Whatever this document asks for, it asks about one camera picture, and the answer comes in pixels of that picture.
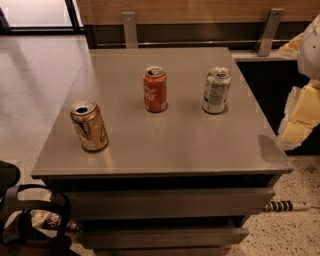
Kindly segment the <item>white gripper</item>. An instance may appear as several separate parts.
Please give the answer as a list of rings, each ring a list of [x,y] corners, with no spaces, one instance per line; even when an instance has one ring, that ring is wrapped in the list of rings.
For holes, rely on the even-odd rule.
[[[303,34],[281,46],[277,53],[281,56],[297,55],[298,71],[311,79],[303,88],[292,88],[278,128],[279,146],[283,150],[293,150],[320,124],[320,14]]]

